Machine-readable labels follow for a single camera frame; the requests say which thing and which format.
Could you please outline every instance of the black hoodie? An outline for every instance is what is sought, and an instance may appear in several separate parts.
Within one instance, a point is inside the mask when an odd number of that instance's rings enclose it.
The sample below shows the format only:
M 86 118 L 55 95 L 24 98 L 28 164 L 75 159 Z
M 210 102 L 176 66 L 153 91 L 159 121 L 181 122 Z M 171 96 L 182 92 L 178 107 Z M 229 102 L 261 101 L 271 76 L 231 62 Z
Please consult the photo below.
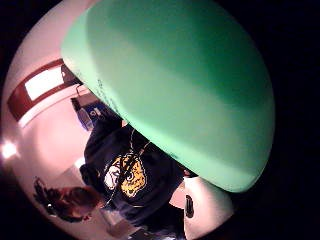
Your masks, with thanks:
M 183 169 L 173 158 L 130 125 L 121 127 L 121 119 L 108 112 L 95 123 L 84 155 L 80 171 L 85 183 L 106 201 L 112 198 L 110 207 L 134 226 L 148 225 L 145 220 L 168 203 L 183 180 Z

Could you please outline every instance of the balloon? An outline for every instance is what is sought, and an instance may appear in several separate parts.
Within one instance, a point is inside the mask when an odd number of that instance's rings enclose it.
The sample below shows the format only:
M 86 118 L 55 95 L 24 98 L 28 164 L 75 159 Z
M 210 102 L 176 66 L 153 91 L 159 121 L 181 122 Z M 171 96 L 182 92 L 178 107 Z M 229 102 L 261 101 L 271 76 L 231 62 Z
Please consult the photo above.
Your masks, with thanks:
M 101 1 L 72 25 L 62 56 L 103 102 L 212 184 L 242 192 L 261 175 L 272 86 L 249 35 L 218 4 Z

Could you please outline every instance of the ceiling light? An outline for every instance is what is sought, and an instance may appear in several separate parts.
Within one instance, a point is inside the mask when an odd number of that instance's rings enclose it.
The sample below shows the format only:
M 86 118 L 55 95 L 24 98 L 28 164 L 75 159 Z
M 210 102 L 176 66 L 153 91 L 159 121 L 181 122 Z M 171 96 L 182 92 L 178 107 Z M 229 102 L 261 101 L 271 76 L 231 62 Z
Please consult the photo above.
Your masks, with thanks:
M 2 145 L 2 156 L 9 158 L 17 153 L 17 148 L 13 143 L 7 142 Z

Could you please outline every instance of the person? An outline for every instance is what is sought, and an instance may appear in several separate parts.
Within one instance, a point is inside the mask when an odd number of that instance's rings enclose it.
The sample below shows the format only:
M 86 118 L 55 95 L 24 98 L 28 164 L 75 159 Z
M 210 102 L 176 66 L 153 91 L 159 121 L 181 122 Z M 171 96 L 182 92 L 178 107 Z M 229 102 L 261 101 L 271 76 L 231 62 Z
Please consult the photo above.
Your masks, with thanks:
M 101 111 L 80 167 L 85 187 L 47 189 L 35 181 L 36 200 L 69 222 L 90 218 L 97 208 L 117 210 L 134 227 L 185 239 L 183 210 L 169 201 L 183 177 L 193 174 L 112 110 Z

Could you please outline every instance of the tiger graphic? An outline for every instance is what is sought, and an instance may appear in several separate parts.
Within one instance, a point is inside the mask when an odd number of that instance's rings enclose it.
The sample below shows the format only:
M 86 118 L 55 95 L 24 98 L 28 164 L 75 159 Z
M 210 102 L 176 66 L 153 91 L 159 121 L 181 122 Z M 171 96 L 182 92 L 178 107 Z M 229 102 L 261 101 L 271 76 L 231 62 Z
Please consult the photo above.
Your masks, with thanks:
M 129 198 L 133 198 L 136 194 L 142 190 L 147 184 L 147 176 L 145 173 L 145 169 L 143 167 L 142 161 L 137 154 L 133 152 L 129 152 L 124 156 L 119 155 L 115 161 L 110 166 L 108 172 L 105 175 L 104 183 L 110 190 L 114 190 L 118 184 L 119 176 L 120 176 L 120 160 L 123 158 L 123 168 L 127 168 L 127 163 L 130 158 L 134 159 L 134 165 L 126 177 L 126 179 L 121 184 L 121 191 L 128 196 Z

